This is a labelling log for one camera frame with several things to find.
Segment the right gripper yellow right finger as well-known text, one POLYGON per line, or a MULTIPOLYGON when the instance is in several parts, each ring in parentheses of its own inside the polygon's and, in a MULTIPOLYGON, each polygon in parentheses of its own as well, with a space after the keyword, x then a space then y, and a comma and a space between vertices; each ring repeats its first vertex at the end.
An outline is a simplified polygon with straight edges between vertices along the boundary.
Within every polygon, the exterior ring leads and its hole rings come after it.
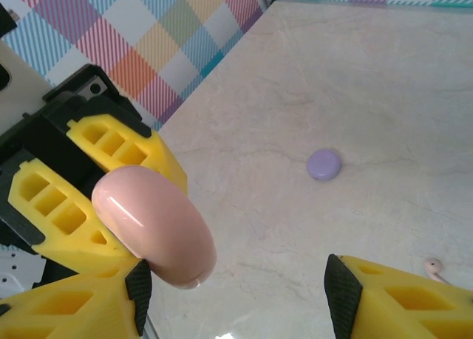
POLYGON ((329 255, 336 338, 471 338, 472 291, 352 256, 329 255))

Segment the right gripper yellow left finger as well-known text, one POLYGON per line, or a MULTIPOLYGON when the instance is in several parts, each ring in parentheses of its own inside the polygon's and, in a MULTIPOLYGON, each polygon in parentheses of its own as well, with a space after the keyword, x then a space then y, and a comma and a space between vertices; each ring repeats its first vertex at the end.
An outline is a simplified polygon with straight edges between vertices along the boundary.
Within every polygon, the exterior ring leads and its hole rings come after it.
POLYGON ((141 338, 151 294, 148 263, 127 259, 1 300, 1 337, 141 338))

